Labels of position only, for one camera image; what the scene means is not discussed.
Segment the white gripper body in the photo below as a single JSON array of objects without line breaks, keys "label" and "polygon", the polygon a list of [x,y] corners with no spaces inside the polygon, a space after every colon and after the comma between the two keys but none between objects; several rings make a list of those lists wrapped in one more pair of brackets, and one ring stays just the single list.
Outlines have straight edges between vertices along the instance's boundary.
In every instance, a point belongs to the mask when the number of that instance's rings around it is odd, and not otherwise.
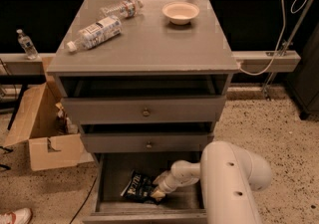
[{"label": "white gripper body", "polygon": [[158,185],[159,189],[164,193],[172,193],[180,186],[180,182],[169,172],[166,181]]}]

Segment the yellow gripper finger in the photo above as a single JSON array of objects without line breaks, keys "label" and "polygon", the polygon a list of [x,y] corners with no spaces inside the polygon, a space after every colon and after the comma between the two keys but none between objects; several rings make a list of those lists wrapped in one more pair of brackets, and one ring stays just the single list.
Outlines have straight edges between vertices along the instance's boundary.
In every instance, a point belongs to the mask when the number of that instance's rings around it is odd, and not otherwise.
[{"label": "yellow gripper finger", "polygon": [[169,176],[169,171],[164,171],[159,176],[155,178],[153,181],[153,185],[160,185],[161,183],[165,182],[167,177]]},{"label": "yellow gripper finger", "polygon": [[158,188],[156,188],[151,194],[151,198],[153,198],[156,202],[162,201],[165,197],[166,194]]}]

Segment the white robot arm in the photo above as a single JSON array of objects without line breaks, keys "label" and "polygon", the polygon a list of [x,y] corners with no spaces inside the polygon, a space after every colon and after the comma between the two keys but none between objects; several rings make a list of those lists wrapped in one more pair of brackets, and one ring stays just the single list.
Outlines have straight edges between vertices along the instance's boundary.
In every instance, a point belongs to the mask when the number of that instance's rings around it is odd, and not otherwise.
[{"label": "white robot arm", "polygon": [[160,200],[180,187],[199,183],[207,224],[262,224],[255,191],[272,179],[270,164],[262,156],[226,141],[214,141],[200,161],[178,160],[154,181],[152,198]]}]

